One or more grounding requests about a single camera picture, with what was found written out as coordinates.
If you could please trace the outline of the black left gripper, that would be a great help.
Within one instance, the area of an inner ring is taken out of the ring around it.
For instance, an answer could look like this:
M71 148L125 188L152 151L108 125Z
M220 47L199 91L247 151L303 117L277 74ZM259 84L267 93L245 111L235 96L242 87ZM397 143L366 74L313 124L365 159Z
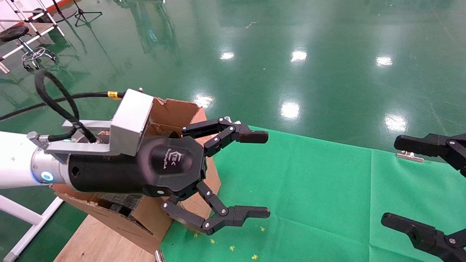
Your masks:
M188 229L212 235L223 227L242 227L248 218L268 218L266 207L226 207L203 182L205 156L214 156L232 142L265 144L267 131L250 129L227 118L215 118L182 128L181 139L154 136L144 139L135 156L71 155L69 186L79 192L143 194L169 197L162 209ZM213 136L203 146L194 139ZM207 219L178 206L179 198L199 193L214 215Z

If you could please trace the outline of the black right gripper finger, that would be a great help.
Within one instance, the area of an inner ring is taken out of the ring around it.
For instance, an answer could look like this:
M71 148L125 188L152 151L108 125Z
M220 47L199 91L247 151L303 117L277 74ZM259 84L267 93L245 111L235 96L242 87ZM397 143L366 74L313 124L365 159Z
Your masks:
M466 261L466 229L444 234L435 227L393 213L384 213L381 224L406 234L415 249L434 255L443 262Z
M394 141L397 150L424 156L440 157L451 167L466 176L466 135L443 136L428 134L424 138L400 135Z

